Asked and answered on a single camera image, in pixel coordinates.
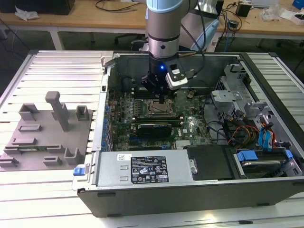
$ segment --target black cable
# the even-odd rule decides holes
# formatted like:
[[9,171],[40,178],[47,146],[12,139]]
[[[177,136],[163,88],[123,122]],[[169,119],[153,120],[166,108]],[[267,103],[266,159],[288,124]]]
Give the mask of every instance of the black cable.
[[200,46],[199,44],[196,42],[195,38],[190,34],[190,32],[185,28],[185,26],[183,24],[180,25],[182,27],[182,29],[187,33],[187,35],[191,38],[192,42],[196,45],[196,47],[198,48],[198,50],[200,50]]
[[301,61],[298,63],[298,65],[296,65],[295,69],[293,70],[293,72],[295,73],[296,70],[298,69],[298,67],[300,66],[300,64],[304,61],[304,58],[301,59]]
[[210,126],[208,126],[208,129],[213,130],[214,132],[216,132],[216,133],[220,134],[221,136],[223,136],[226,140],[229,140],[224,133],[219,132],[220,129],[219,130],[215,130],[213,127],[210,127]]
[[136,4],[133,4],[133,5],[131,5],[131,6],[127,6],[127,7],[123,7],[123,8],[120,8],[120,9],[105,9],[105,8],[102,8],[102,7],[100,7],[100,6],[98,6],[98,4],[100,3],[100,2],[103,2],[104,0],[100,0],[100,1],[98,1],[96,4],[95,4],[95,6],[96,6],[96,8],[98,8],[98,9],[100,9],[100,10],[104,10],[104,11],[107,11],[107,12],[111,12],[111,13],[117,13],[117,12],[123,12],[124,10],[126,10],[126,9],[128,9],[128,8],[130,8],[130,7],[133,7],[133,6],[136,6],[136,5],[139,5],[140,3],[136,3]]
[[199,4],[198,4],[198,8],[199,8],[199,12],[200,12],[200,20],[201,20],[201,23],[203,25],[203,33],[204,33],[204,43],[203,43],[203,46],[200,49],[201,51],[203,51],[204,48],[205,48],[205,45],[206,45],[206,28],[205,28],[203,12],[201,11]]
[[5,25],[20,41],[21,43],[28,49],[30,48],[23,42],[23,40],[0,18],[0,21],[2,22],[3,25]]
[[15,55],[18,55],[19,57],[22,58],[22,60],[19,59],[19,58],[17,58],[17,59],[18,59],[18,60],[21,60],[21,61],[24,61],[25,58],[24,58],[21,54],[15,52],[15,51],[13,51],[13,50],[7,50],[7,48],[5,47],[5,45],[4,45],[4,43],[3,43],[2,40],[0,40],[0,43],[2,44],[2,46],[3,46],[3,48],[4,48],[4,50],[5,50],[6,52],[11,52],[11,53],[14,53]]
[[238,5],[239,5],[239,1],[235,1],[235,2],[232,2],[232,3],[228,4],[226,6],[226,9],[230,9],[233,6],[238,6]]
[[204,105],[203,105],[203,108],[201,109],[201,114],[202,115],[204,115],[204,113],[205,113],[205,106],[206,106],[206,104],[207,104],[207,101],[209,100],[211,98],[211,94],[208,96],[208,97],[206,97],[206,99],[205,99],[205,101],[204,101]]
[[197,75],[200,71],[202,71],[202,69],[205,67],[206,65],[206,59],[205,59],[205,55],[203,53],[205,46],[206,46],[206,28],[205,28],[205,22],[204,22],[204,16],[203,16],[203,12],[200,9],[200,5],[198,4],[198,8],[199,8],[199,12],[200,12],[200,20],[201,23],[203,25],[203,33],[204,33],[204,42],[203,45],[201,46],[200,50],[198,53],[201,53],[202,57],[203,57],[203,64],[201,65],[201,67],[195,72],[195,74]]

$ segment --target blue tab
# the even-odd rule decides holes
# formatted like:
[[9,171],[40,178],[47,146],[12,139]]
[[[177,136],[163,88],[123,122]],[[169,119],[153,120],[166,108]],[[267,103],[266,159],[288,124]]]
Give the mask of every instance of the blue tab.
[[290,150],[286,150],[285,153],[286,153],[288,159],[292,159],[293,158],[293,154],[291,153]]
[[265,135],[263,147],[264,147],[265,149],[267,149],[268,151],[271,151],[271,149],[269,148],[269,139],[270,139],[270,136],[271,136],[270,132],[267,131],[267,132],[266,132],[266,135]]
[[263,135],[264,135],[264,127],[261,128],[260,135],[258,136],[258,145],[259,146],[263,145]]
[[73,175],[74,176],[84,176],[85,175],[85,168],[80,168],[80,167],[74,168]]
[[240,162],[248,160],[258,160],[255,151],[240,151],[237,153],[237,158]]

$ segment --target slotted metal platform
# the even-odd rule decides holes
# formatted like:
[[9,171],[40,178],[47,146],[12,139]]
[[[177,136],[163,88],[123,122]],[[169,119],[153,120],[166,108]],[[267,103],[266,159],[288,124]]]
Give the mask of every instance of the slotted metal platform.
[[[290,114],[304,130],[304,87],[301,81],[278,57],[268,53],[248,53]],[[251,87],[260,101],[265,98],[252,82]]]
[[[60,101],[68,109],[77,105],[87,105],[96,115],[101,89],[102,70],[101,51],[40,51],[29,55],[0,99],[0,154],[11,138],[20,119],[18,111],[23,102],[35,102],[40,110],[50,109],[44,100],[47,91],[61,93]],[[262,67],[277,67],[278,75],[286,69],[275,66],[279,59],[269,58],[267,54],[258,56],[268,58],[269,64]],[[295,82],[294,78],[286,81]],[[273,84],[280,95],[287,95],[290,88]],[[291,108],[293,114],[301,114],[300,108]],[[92,139],[95,122],[87,144],[85,160],[91,160]],[[0,172],[0,227],[87,227],[101,228],[200,228],[200,227],[303,227],[304,194],[297,194],[269,207],[221,209],[160,215],[129,216],[122,218],[95,218],[91,211],[72,190],[73,170]],[[253,224],[242,225],[240,221]]]
[[67,109],[86,105],[93,121],[87,145],[91,151],[102,72],[100,51],[40,51],[27,56],[0,100],[0,155],[16,128],[23,103],[35,103],[38,110],[51,110],[48,91],[58,91]]

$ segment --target paper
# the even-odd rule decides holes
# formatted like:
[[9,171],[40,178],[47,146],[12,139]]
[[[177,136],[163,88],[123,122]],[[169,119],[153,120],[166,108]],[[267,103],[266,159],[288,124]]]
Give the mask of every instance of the paper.
[[23,10],[20,10],[18,9],[16,6],[16,16],[21,18],[22,20],[28,20],[28,19],[38,19],[39,16],[38,16],[38,13],[37,12],[27,12],[27,11],[23,11]]
[[280,11],[280,17],[285,18],[287,20],[290,20],[295,14],[295,12],[286,9]]

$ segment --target power supply label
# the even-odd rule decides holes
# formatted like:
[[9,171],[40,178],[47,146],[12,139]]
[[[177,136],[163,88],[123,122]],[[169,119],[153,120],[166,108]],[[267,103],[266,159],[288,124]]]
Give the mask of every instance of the power supply label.
[[166,156],[132,157],[131,182],[133,184],[169,182]]

